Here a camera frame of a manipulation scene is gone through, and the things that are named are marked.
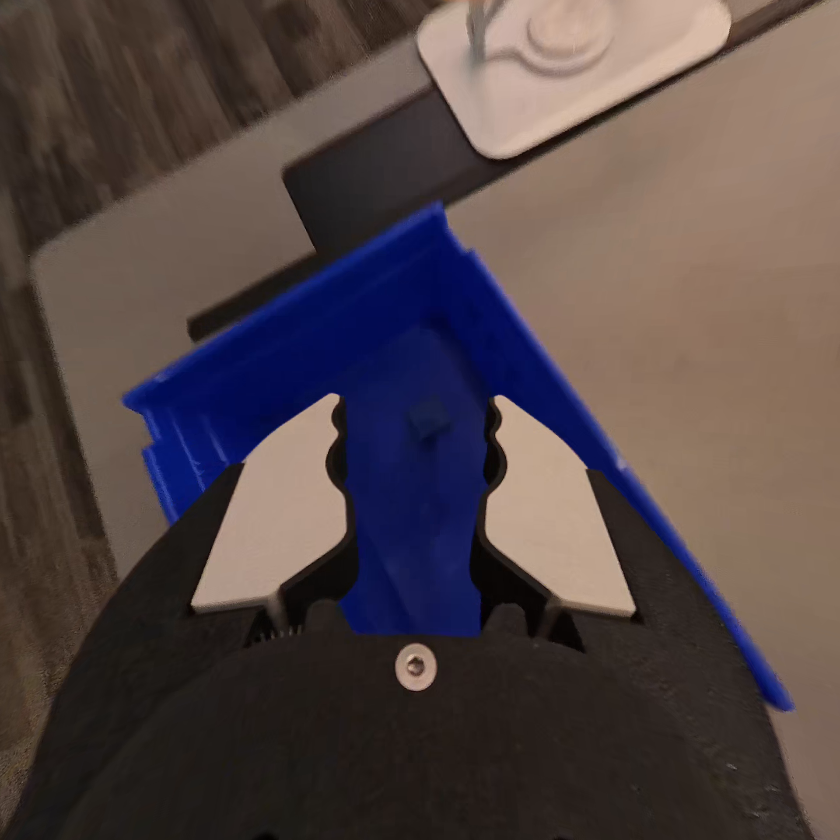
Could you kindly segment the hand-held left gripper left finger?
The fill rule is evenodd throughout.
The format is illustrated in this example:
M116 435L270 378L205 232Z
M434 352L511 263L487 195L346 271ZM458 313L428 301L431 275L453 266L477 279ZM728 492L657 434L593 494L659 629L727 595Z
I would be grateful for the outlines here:
M195 613L256 607L276 628L298 628L313 603L347 595L359 551L344 408L327 394L245 458L192 596Z

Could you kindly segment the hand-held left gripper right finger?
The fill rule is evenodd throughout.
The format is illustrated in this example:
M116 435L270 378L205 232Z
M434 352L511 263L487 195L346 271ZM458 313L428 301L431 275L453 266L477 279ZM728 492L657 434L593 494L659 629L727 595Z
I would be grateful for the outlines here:
M481 630L508 607L527 635L574 635L573 613L633 619L637 606L581 457L503 395L488 402L485 440L470 549Z

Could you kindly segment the dark blue wooden cube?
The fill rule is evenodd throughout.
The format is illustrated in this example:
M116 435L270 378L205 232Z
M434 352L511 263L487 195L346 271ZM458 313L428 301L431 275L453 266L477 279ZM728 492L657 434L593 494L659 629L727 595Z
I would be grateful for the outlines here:
M437 395L425 397L411 405L406 416L415 439L421 444L430 443L452 424L446 405Z

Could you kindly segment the blue plastic storage bin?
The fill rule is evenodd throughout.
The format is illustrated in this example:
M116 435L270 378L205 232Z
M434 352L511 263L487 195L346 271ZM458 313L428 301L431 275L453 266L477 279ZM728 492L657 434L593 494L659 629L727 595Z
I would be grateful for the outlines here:
M150 433L143 461L168 523L282 421L334 392L350 410L350 492L371 564L459 571L484 464L479 420L490 397L512 397L646 521L716 610L763 698L793 710L718 588L440 205L233 321L248 296L198 317L192 329L205 341L122 399ZM432 395L452 423L421 444L406 413Z

